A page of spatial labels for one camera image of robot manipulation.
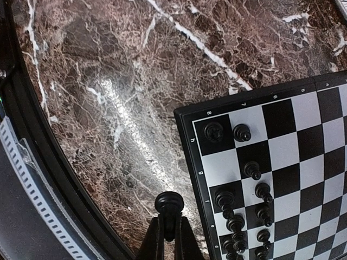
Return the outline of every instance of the chessboard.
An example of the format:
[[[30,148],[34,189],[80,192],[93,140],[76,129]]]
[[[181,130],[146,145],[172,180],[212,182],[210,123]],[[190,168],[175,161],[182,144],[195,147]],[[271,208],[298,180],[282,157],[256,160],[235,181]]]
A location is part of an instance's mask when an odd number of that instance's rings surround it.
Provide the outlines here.
[[[211,259],[347,253],[347,71],[175,110]]]

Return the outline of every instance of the black chess piece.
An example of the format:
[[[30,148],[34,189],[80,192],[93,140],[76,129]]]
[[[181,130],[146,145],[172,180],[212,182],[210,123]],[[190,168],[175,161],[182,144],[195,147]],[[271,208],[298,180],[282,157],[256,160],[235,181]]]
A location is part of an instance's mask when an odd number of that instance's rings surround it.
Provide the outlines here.
[[[233,233],[234,249],[238,253],[244,253],[246,250],[246,241],[242,228],[245,226],[245,220],[241,215],[234,215],[227,220],[227,229]]]
[[[218,205],[221,208],[223,217],[225,219],[229,219],[234,216],[234,194],[232,192],[217,191],[215,196],[215,202],[216,205]]]
[[[236,252],[233,252],[233,253],[227,254],[226,259],[227,260],[243,260],[243,256],[239,255]]]
[[[234,241],[232,239],[226,239],[222,243],[223,248],[228,252],[226,258],[227,260],[243,260],[234,249]]]
[[[233,132],[234,138],[238,142],[247,142],[252,137],[249,127],[244,124],[235,126]]]
[[[246,163],[243,167],[243,172],[246,176],[252,177],[253,180],[259,180],[261,177],[259,164],[256,161]]]
[[[220,142],[223,140],[223,126],[218,122],[211,122],[204,128],[204,135],[210,142]]]
[[[267,229],[263,229],[263,230],[260,230],[258,234],[256,235],[256,240],[262,243],[263,247],[266,250],[269,250],[271,247],[271,243],[269,241],[270,236],[271,236],[270,232]]]
[[[255,195],[262,199],[265,203],[271,203],[273,201],[273,198],[270,194],[270,186],[266,183],[259,183],[255,187]]]
[[[263,225],[266,227],[272,226],[273,220],[270,216],[270,207],[262,203],[259,207],[255,210],[256,216],[263,222]]]
[[[260,246],[255,249],[255,259],[256,260],[266,260],[269,251],[264,248],[264,246]]]

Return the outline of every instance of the brown marble surface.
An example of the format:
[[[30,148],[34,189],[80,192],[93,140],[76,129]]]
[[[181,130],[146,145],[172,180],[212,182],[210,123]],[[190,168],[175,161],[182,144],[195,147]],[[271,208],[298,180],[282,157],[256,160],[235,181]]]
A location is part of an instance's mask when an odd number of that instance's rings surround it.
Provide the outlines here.
[[[184,197],[207,252],[175,108],[347,69],[347,29],[332,0],[14,0],[12,7],[56,138],[135,252],[166,190]]]

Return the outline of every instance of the chess piece top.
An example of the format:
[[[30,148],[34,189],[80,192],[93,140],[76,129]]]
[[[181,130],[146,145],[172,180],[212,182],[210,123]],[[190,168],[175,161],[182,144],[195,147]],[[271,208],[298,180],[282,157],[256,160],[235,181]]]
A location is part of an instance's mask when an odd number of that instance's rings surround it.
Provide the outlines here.
[[[259,164],[256,161],[250,161],[245,164],[243,172],[246,176],[252,177],[253,180],[259,180],[261,177]]]
[[[249,127],[244,124],[235,126],[233,132],[234,138],[238,142],[247,142],[252,137]]]
[[[217,191],[215,195],[216,204],[222,209],[222,214],[225,219],[234,216],[233,203],[234,194],[230,191]]]
[[[205,126],[204,135],[210,142],[220,142],[224,137],[223,127],[218,122],[211,122]]]
[[[272,226],[273,220],[270,216],[270,208],[267,204],[263,203],[256,211],[256,216],[263,221],[266,227]]]
[[[259,183],[255,187],[255,195],[262,199],[265,203],[271,203],[273,201],[270,191],[270,186],[266,183]]]

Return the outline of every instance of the black pawn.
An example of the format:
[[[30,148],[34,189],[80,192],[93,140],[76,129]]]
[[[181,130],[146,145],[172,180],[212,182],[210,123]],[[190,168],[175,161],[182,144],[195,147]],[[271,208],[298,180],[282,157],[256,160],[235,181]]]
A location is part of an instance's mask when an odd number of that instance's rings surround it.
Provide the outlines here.
[[[269,250],[271,247],[271,243],[269,241],[270,236],[271,236],[270,232],[267,229],[263,229],[263,230],[260,230],[258,234],[256,235],[256,240],[262,243],[263,247],[266,250]]]
[[[241,231],[244,226],[245,220],[241,215],[234,215],[227,220],[227,229],[233,233],[234,249],[241,254],[246,250],[245,237]]]
[[[227,260],[243,260],[243,257],[235,251],[234,241],[232,239],[224,240],[222,246],[228,252],[226,256]]]
[[[249,127],[244,124],[235,126],[233,132],[234,138],[238,142],[247,142],[252,137]]]
[[[273,198],[270,194],[270,186],[266,183],[259,183],[255,187],[255,195],[262,199],[265,203],[271,203],[273,201]]]
[[[217,191],[215,196],[216,204],[221,208],[223,217],[225,219],[234,216],[232,205],[234,204],[234,194],[230,191]]]
[[[263,246],[260,246],[257,249],[255,249],[256,260],[266,260],[268,254],[269,254],[269,251],[266,250],[266,248],[264,248]]]
[[[259,170],[259,164],[255,161],[250,161],[245,164],[243,172],[246,176],[252,177],[253,180],[259,180],[261,172]]]
[[[233,252],[233,253],[227,254],[226,259],[227,260],[243,260],[243,256],[239,255],[236,252]]]
[[[270,217],[270,208],[267,204],[263,203],[255,210],[256,216],[263,222],[266,227],[272,226],[273,220]]]

